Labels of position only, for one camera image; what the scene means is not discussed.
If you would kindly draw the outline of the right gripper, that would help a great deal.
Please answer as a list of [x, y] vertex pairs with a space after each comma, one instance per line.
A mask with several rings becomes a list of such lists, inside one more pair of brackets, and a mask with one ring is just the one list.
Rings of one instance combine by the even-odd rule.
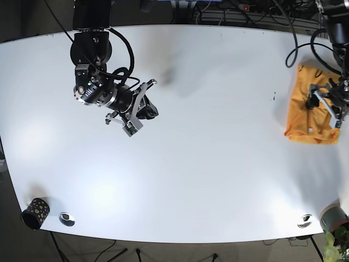
[[115, 92], [105, 105], [113, 110], [105, 117], [105, 123], [109, 125], [112, 122], [122, 125], [126, 134], [131, 137], [142, 127], [142, 120], [152, 120], [159, 115], [158, 109], [151, 103], [146, 96], [146, 92], [152, 86], [156, 85], [154, 79], [142, 83], [137, 89], [132, 90], [129, 86], [118, 85]]

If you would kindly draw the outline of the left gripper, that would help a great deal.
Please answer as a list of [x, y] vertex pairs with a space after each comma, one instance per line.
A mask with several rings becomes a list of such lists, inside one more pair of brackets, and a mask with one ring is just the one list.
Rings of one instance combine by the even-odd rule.
[[311, 84], [305, 106], [312, 110], [319, 107], [320, 103], [330, 114], [329, 126], [340, 129], [348, 115], [348, 82], [328, 82], [323, 86]]

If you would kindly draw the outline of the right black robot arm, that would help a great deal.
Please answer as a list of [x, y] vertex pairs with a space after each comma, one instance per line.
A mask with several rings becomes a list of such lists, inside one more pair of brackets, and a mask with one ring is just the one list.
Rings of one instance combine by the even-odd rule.
[[[110, 26], [111, 1], [75, 1], [73, 15], [74, 39], [70, 57], [75, 65], [74, 97], [84, 105], [106, 107], [111, 113], [105, 122], [122, 124], [128, 136], [142, 127], [142, 120], [158, 116], [157, 108], [146, 92], [157, 84], [154, 79], [139, 87], [126, 84], [132, 78], [135, 57], [127, 39]], [[130, 65], [107, 72], [107, 62], [112, 55], [109, 34], [116, 35], [126, 46]]]

